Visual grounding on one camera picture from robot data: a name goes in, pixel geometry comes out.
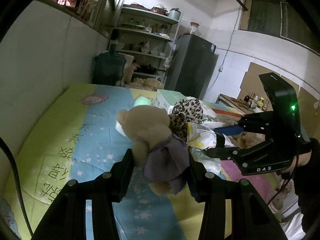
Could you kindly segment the person right hand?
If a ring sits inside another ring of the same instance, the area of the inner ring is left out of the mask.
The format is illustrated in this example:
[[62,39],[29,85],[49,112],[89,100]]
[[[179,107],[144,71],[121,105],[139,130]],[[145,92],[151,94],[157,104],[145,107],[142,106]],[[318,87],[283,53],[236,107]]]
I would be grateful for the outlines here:
[[290,177],[298,176],[299,168],[305,166],[311,158],[311,152],[295,156],[291,165],[280,171],[280,176],[283,180],[289,180]]

